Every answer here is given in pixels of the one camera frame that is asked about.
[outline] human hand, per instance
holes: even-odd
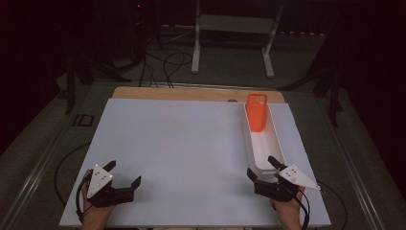
[[[87,200],[87,183],[81,186],[81,195],[83,197],[83,230],[102,230],[108,222],[108,218],[113,212],[116,205],[96,208]]]
[[[299,190],[302,192],[297,192],[296,198],[302,200],[305,187],[299,187]],[[295,199],[288,202],[269,199],[269,204],[277,211],[283,229],[296,230],[302,228],[300,221],[301,206]]]

